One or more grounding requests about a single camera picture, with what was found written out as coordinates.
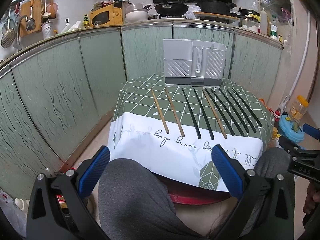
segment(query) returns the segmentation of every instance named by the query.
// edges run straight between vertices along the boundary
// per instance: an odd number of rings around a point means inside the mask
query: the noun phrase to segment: table
[[[245,169],[254,168],[256,161],[271,138],[272,122],[274,121],[272,114],[266,110],[263,104],[252,93],[243,90],[240,85],[228,79],[223,79],[220,89],[227,95],[249,129],[248,133],[245,132],[244,127],[227,100],[218,88],[214,88],[213,90],[217,96],[227,106],[245,133],[244,136],[241,136],[234,122],[232,122],[227,112],[223,109],[222,104],[211,94],[235,133],[235,136],[231,136],[226,123],[221,119],[228,135],[228,138],[224,139],[212,110],[203,95],[202,88],[195,87],[215,136],[215,139],[211,140],[199,103],[193,92],[193,87],[167,86],[186,135],[185,138],[182,138],[164,90],[165,86],[163,73],[143,76],[124,83],[123,88],[119,92],[110,127],[108,147],[111,151],[111,159],[131,158],[152,172],[170,179],[207,189],[227,191],[217,169],[211,161],[212,147],[219,143],[229,156],[239,160]],[[185,90],[194,112],[202,135],[201,140],[196,136],[181,87]],[[151,88],[153,88],[164,114],[170,130],[169,134],[166,134],[164,131]],[[242,101],[232,91],[232,88],[247,102],[262,123],[262,127],[250,115]],[[239,107],[228,95],[227,90],[238,100],[240,106],[244,109],[255,127],[256,133],[253,132]]]

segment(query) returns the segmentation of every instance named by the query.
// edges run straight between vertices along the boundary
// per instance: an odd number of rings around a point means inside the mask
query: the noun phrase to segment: white bowl
[[[126,13],[129,13],[129,12],[132,11],[132,10],[142,9],[142,8],[143,8],[142,3],[134,3],[134,4],[132,4],[132,5],[129,5],[129,6],[126,8],[125,12],[126,12]]]
[[[128,23],[135,23],[148,20],[149,14],[146,11],[133,11],[127,13],[126,20]]]

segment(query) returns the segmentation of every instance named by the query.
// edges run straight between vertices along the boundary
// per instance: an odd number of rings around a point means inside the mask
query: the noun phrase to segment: yellow bottle cap
[[[308,107],[309,103],[303,96],[297,96],[297,100],[304,106]]]

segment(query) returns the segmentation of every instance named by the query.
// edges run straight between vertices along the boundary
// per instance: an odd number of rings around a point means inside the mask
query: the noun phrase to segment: stainless steel counter edge
[[[49,39],[39,41],[31,46],[23,49],[22,51],[12,55],[8,59],[6,59],[1,65],[0,70],[4,68],[9,62],[12,62],[12,66],[15,66],[25,59],[34,55],[33,53],[39,53],[40,51],[49,49],[55,45],[58,45],[62,42],[66,42],[69,40],[76,39],[77,37],[88,37],[93,35],[99,35],[102,33],[108,33],[113,31],[120,30],[131,30],[137,28],[147,28],[147,27],[161,27],[161,26],[172,26],[172,27],[186,27],[186,28],[205,28],[205,29],[213,29],[213,30],[221,30],[224,32],[235,32],[238,35],[248,36],[252,39],[256,39],[258,41],[262,41],[269,45],[272,45],[276,48],[283,49],[283,44],[278,41],[271,39],[268,36],[262,35],[260,33],[255,33],[249,30],[245,30],[243,28],[233,26],[230,24],[224,24],[213,21],[206,20],[197,20],[197,19],[156,19],[156,20],[148,20],[137,23],[124,24],[122,26],[110,26],[110,27],[94,27],[83,29],[79,31],[69,32],[58,34]]]

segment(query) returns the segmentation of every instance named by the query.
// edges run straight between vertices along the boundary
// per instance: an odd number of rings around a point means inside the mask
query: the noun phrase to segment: green cabinet door
[[[103,117],[115,106],[121,83],[126,82],[120,30],[80,36],[80,44],[93,98]]]
[[[276,81],[280,57],[280,48],[236,35],[230,79],[267,102]]]
[[[67,160],[100,120],[78,39],[42,50],[13,67],[22,101],[52,149]]]
[[[163,39],[172,39],[172,26],[122,30],[128,79],[164,72]]]
[[[30,199],[36,176],[58,171],[62,161],[31,122],[11,72],[0,78],[0,188],[13,198]]]
[[[227,52],[223,69],[223,77],[228,78],[232,58],[233,32],[205,28],[173,26],[173,38],[212,41],[224,44],[227,47]]]

